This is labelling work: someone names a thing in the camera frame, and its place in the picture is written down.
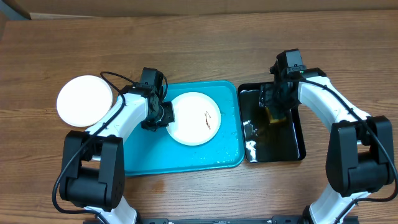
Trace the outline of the yellow sponge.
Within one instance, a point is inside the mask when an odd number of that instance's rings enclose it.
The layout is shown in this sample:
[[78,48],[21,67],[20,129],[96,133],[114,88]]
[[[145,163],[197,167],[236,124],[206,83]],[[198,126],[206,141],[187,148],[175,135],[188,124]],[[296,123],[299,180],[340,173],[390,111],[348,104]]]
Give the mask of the yellow sponge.
[[273,111],[269,108],[266,108],[266,113],[270,124],[281,123],[287,120],[286,115],[279,113],[278,111]]

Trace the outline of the white plate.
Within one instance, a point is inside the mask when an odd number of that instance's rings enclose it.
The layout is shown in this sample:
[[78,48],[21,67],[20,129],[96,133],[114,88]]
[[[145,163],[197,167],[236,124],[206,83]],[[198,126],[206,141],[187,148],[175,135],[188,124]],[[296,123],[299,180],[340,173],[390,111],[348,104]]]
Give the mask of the white plate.
[[97,123],[111,109],[113,92],[101,78],[82,75],[70,80],[57,96],[59,117],[75,127],[87,127]]
[[[188,92],[172,100],[175,121],[167,127],[169,135],[186,146],[199,146],[215,137],[221,126],[221,111],[215,101],[199,92]],[[211,130],[205,112],[211,116]]]

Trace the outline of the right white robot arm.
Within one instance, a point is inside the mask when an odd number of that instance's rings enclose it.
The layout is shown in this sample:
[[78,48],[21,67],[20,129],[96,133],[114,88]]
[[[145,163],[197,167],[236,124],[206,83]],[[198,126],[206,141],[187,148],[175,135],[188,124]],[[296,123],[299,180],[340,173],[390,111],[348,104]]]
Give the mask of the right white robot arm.
[[326,156],[328,185],[307,206],[301,223],[341,223],[359,202],[389,202],[370,195],[397,184],[392,124],[385,116],[371,116],[350,103],[319,68],[271,68],[274,81],[261,86],[259,104],[271,120],[303,104],[328,128]]

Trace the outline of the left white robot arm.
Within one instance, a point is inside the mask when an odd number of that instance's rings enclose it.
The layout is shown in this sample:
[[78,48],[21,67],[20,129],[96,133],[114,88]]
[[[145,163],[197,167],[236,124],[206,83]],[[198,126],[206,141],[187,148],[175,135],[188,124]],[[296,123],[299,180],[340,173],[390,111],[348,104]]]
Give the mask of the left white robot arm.
[[137,126],[157,131],[174,121],[167,90],[167,85],[125,86],[101,120],[66,135],[62,171],[52,192],[59,212],[69,213],[58,197],[74,204],[75,214],[93,214],[101,223],[137,223],[138,213],[124,198],[124,143]]

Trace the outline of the black water tray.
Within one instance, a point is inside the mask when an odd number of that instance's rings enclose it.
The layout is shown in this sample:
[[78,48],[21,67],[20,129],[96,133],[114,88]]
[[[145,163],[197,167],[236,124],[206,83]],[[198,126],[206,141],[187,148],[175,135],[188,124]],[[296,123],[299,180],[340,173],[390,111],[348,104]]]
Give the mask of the black water tray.
[[307,152],[298,109],[287,111],[282,121],[270,122],[266,109],[259,106],[261,85],[245,83],[238,87],[246,160],[301,161]]

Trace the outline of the brown food smear lower plate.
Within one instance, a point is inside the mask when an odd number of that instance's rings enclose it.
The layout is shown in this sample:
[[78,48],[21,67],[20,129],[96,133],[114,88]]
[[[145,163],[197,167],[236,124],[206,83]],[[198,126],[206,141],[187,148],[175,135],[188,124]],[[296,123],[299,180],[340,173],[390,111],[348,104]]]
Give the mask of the brown food smear lower plate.
[[205,123],[209,130],[211,130],[210,118],[211,118],[210,114],[206,111],[205,112]]

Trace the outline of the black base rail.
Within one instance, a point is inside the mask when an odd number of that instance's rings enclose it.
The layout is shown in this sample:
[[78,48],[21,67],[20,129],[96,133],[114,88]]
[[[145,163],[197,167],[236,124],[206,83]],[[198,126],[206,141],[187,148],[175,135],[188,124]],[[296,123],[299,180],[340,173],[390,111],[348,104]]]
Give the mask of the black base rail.
[[255,219],[229,219],[229,220],[210,220],[210,219],[184,219],[168,220],[166,218],[146,218],[139,219],[138,223],[144,224],[298,224],[300,216],[273,216],[272,218]]

